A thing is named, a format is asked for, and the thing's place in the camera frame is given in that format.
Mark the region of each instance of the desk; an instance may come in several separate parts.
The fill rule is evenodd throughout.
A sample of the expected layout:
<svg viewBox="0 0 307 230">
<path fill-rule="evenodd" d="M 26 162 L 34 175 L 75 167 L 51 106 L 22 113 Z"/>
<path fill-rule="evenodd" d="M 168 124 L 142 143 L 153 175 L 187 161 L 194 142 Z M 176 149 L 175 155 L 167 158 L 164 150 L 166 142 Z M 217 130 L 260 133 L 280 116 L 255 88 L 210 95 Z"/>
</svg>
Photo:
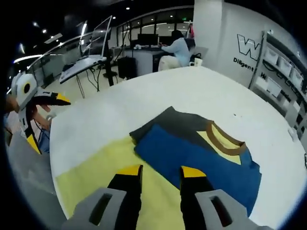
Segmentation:
<svg viewBox="0 0 307 230">
<path fill-rule="evenodd" d="M 155 60 L 154 56 L 165 53 L 161 48 L 142 48 L 125 50 L 125 55 L 135 58 L 137 67 L 137 76 L 142 76 L 158 71 L 159 60 Z"/>
<path fill-rule="evenodd" d="M 106 61 L 106 57 L 101 57 L 100 55 L 90 55 L 90 56 L 88 56 L 86 58 L 80 59 L 80 60 L 76 61 L 76 63 L 72 67 L 70 67 L 69 69 L 67 69 L 67 70 L 65 70 L 64 72 L 61 73 L 61 76 L 59 78 L 59 82 L 60 82 L 60 84 L 63 84 L 64 82 L 66 82 L 70 78 L 76 76 L 77 77 L 77 82 L 78 82 L 78 85 L 79 85 L 79 89 L 80 89 L 80 92 L 82 94 L 82 97 L 85 98 L 85 94 L 84 94 L 82 85 L 80 83 L 80 79 L 78 77 L 78 74 L 82 73 L 83 71 L 86 71 L 87 69 L 90 69 L 90 68 L 92 68 L 94 66 L 100 65 L 104 61 Z M 87 74 L 87 78 L 88 78 L 89 82 L 92 85 L 94 85 L 90 81 L 87 72 L 86 72 L 86 74 Z M 95 85 L 94 85 L 94 87 L 99 91 L 99 84 L 98 84 L 99 81 L 98 80 L 99 80 L 100 71 L 98 73 L 97 80 L 95 79 L 95 76 L 94 76 L 93 72 L 92 72 L 92 74 L 93 74 L 94 80 L 97 83 L 97 87 Z"/>
<path fill-rule="evenodd" d="M 292 141 L 288 123 L 270 104 L 204 67 L 171 69 L 124 81 L 54 118 L 50 162 L 64 213 L 67 215 L 55 178 L 169 106 L 214 120 L 233 138 L 246 142 L 262 173 L 250 219 L 278 228 L 305 189 L 303 146 Z"/>
</svg>

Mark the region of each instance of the white wall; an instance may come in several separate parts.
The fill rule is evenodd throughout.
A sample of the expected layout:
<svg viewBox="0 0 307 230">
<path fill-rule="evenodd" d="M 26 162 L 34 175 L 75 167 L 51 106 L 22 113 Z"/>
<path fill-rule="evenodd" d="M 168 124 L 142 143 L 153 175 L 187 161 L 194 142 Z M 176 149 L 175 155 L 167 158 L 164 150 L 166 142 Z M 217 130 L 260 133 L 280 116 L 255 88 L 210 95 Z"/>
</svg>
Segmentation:
<svg viewBox="0 0 307 230">
<path fill-rule="evenodd" d="M 218 43 L 222 26 L 221 0 L 195 0 L 193 29 L 197 47 L 208 48 L 205 67 L 216 70 Z"/>
<path fill-rule="evenodd" d="M 256 66 L 263 30 L 272 29 L 273 35 L 291 51 L 303 53 L 293 37 L 277 23 L 222 0 L 195 0 L 193 27 L 196 46 L 208 48 L 204 66 L 246 87 L 252 77 L 252 68 Z M 238 39 L 246 43 L 241 50 Z M 245 66 L 235 63 L 234 58 L 241 60 Z"/>
</svg>

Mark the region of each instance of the person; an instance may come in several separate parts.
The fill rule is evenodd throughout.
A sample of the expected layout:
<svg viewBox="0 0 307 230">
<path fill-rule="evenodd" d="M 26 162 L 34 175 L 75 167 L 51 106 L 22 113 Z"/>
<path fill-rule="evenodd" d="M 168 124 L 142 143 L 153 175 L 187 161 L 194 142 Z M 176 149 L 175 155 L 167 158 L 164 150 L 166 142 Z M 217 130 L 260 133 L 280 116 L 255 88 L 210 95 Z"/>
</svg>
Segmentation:
<svg viewBox="0 0 307 230">
<path fill-rule="evenodd" d="M 174 69 L 189 65 L 191 53 L 184 39 L 183 34 L 179 30 L 172 32 L 173 43 L 170 46 L 162 45 L 161 49 L 167 53 L 173 53 L 173 56 L 163 56 L 159 62 L 159 71 L 166 69 Z"/>
<path fill-rule="evenodd" d="M 50 112 L 50 108 L 47 105 L 42 105 L 41 107 L 47 112 Z M 5 112 L 6 115 L 4 120 L 6 129 L 12 134 L 20 132 L 20 134 L 25 137 L 25 133 L 21 130 L 21 124 L 18 117 L 19 105 L 16 99 L 11 95 L 6 97 Z M 51 120 L 43 118 L 37 111 L 36 106 L 32 109 L 31 127 L 37 139 L 38 148 L 44 153 L 49 153 Z"/>
</svg>

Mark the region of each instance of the computer monitor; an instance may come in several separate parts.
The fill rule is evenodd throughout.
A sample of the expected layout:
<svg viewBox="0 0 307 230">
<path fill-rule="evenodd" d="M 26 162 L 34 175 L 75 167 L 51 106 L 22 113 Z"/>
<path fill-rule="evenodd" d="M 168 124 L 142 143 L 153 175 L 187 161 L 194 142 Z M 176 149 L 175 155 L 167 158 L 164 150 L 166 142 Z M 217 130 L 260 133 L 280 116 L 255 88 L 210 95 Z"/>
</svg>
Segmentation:
<svg viewBox="0 0 307 230">
<path fill-rule="evenodd" d="M 170 46 L 173 43 L 171 36 L 159 36 L 159 43 Z"/>
<path fill-rule="evenodd" d="M 139 45 L 157 45 L 158 35 L 157 34 L 138 34 Z"/>
<path fill-rule="evenodd" d="M 112 16 L 105 19 L 93 31 L 89 55 L 104 55 L 106 41 L 110 37 Z"/>
</svg>

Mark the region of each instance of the folded clothing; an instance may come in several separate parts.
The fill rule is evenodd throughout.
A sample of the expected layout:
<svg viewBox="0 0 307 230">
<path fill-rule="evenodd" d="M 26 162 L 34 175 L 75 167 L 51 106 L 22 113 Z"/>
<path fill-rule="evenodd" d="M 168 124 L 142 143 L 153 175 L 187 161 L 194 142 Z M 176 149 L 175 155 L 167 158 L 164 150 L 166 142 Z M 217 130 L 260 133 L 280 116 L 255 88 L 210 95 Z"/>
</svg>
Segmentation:
<svg viewBox="0 0 307 230">
<path fill-rule="evenodd" d="M 259 167 L 252 161 L 249 149 L 244 142 L 235 140 L 226 134 L 213 121 L 196 114 L 178 112 L 173 107 L 167 108 L 145 125 L 131 132 L 130 136 L 138 143 L 154 124 L 158 124 L 162 129 L 175 137 L 188 140 L 192 144 L 212 150 L 229 161 L 246 166 L 254 164 L 254 167 Z M 213 129 L 216 130 L 219 139 L 223 138 L 231 144 L 236 144 L 236 148 L 238 149 L 226 150 L 219 143 L 220 141 L 215 138 Z M 233 151 L 237 152 L 236 156 L 230 153 Z"/>
<path fill-rule="evenodd" d="M 138 143 L 154 124 L 158 124 L 175 137 L 183 138 L 189 140 L 193 144 L 212 149 L 196 132 L 206 129 L 207 119 L 196 114 L 178 112 L 173 107 L 168 107 L 153 120 L 131 132 L 130 136 Z"/>
<path fill-rule="evenodd" d="M 134 148 L 138 155 L 179 189 L 181 166 L 204 172 L 214 189 L 222 189 L 246 207 L 248 215 L 255 205 L 261 173 L 252 161 L 239 165 L 220 157 L 214 151 L 172 136 L 159 125 L 151 130 Z"/>
</svg>

